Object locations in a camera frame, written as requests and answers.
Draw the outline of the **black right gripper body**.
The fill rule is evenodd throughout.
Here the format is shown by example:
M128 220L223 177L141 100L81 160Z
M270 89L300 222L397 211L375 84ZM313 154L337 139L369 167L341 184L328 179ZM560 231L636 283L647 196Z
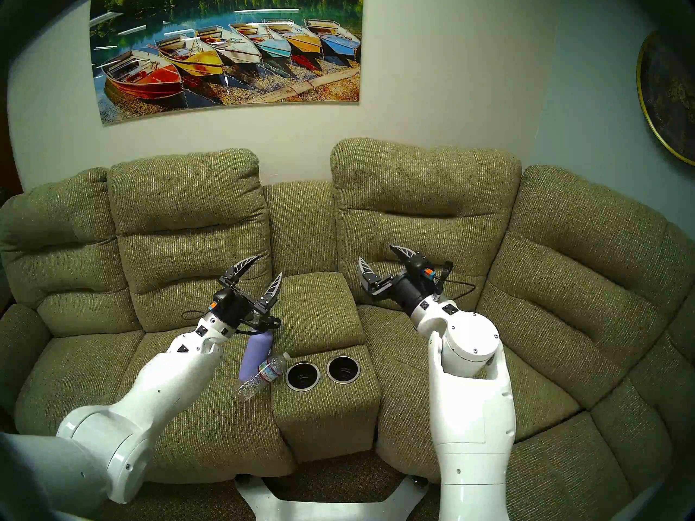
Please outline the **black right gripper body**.
M376 283L372 300L390 299L407 314L412 314L426 297L433 296L438 301L443 294L444 281L451 272L451 262L447 260L443 264L443 279L437 276L434 264L426 257L405 258L402 263L405 270L401 274Z

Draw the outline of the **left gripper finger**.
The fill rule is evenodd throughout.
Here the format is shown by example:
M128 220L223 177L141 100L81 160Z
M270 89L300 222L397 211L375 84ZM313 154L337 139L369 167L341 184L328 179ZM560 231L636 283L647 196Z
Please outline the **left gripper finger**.
M259 298L259 310L270 311L276 304L279 292L282 286L283 272L277 274L277 277L268 286L265 293Z
M249 256L232 265L222 276L220 284L224 287L235 286L248 269L255 264L260 256Z

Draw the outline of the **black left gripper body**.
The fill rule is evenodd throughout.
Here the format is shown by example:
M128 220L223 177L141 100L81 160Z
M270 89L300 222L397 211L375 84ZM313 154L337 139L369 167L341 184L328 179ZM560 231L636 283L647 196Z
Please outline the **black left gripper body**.
M236 286L224 287L215 293L209 312L231 330L240 330L241 325L247 326L247 330L272 329L270 312L260 311L259 299L253 301Z

